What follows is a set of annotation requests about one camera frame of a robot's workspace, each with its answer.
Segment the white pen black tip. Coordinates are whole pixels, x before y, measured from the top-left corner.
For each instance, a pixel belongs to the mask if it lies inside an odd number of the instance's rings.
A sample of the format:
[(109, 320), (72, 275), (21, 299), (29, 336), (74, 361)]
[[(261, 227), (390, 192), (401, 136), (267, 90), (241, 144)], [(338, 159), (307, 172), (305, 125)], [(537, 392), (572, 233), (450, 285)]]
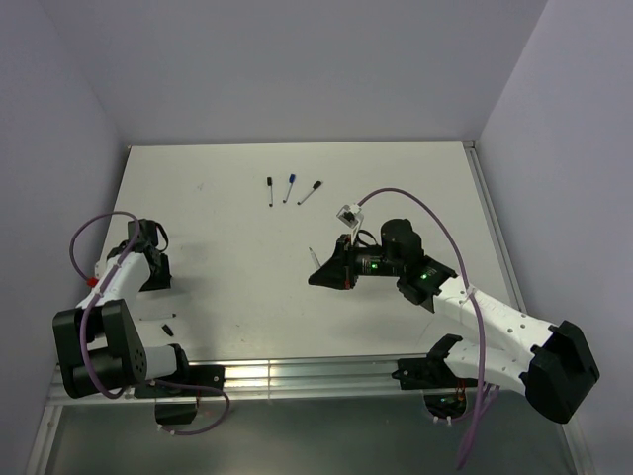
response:
[(297, 205), (301, 206), (303, 203), (305, 203), (314, 194), (315, 191), (316, 188), (311, 188), (308, 193), (297, 202)]

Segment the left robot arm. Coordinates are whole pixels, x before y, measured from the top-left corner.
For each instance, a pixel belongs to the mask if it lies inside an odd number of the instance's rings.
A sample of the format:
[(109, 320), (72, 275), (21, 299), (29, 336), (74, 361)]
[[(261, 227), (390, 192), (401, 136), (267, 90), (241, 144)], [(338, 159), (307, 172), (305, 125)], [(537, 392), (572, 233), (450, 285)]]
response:
[(193, 382), (179, 344), (146, 347), (136, 329), (131, 309), (137, 295), (169, 289), (172, 276), (162, 224), (127, 216), (128, 238), (107, 254), (87, 297), (52, 320), (63, 387), (72, 399), (95, 394), (117, 399), (148, 381), (181, 395)]

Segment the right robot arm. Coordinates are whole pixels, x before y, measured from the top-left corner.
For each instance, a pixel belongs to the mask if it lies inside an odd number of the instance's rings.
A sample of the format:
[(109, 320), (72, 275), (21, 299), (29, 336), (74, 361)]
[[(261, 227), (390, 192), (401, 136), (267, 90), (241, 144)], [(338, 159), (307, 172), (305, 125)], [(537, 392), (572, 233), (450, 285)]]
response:
[(435, 317), (483, 331), (483, 342), (449, 333), (422, 357), (401, 358), (392, 377), (403, 390), (474, 388), (479, 379), (524, 396), (541, 416), (567, 423), (599, 379), (583, 331), (530, 317), (490, 295), (466, 286), (451, 268), (424, 252), (407, 219), (392, 219), (381, 240), (361, 246), (340, 236), (331, 258), (308, 279), (338, 291), (361, 276), (389, 277), (412, 304)]

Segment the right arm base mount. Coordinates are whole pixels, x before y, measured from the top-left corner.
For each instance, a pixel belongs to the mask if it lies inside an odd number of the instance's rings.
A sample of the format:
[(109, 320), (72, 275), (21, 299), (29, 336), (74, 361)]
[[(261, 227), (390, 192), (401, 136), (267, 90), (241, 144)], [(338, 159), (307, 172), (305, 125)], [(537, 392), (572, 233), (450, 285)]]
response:
[(456, 377), (439, 359), (401, 358), (391, 373), (403, 391), (421, 391), (423, 403), (433, 419), (458, 419), (467, 410), (467, 383)]

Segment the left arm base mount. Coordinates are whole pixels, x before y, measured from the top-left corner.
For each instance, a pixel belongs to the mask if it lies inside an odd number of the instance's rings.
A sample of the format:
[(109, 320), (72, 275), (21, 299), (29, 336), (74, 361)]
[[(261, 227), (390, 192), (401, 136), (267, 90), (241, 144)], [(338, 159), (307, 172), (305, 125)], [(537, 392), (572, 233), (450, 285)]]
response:
[(184, 379), (164, 377), (177, 387), (156, 384), (136, 387), (134, 399), (154, 403), (154, 419), (175, 430), (197, 430), (224, 418), (226, 369), (222, 365), (193, 365)]

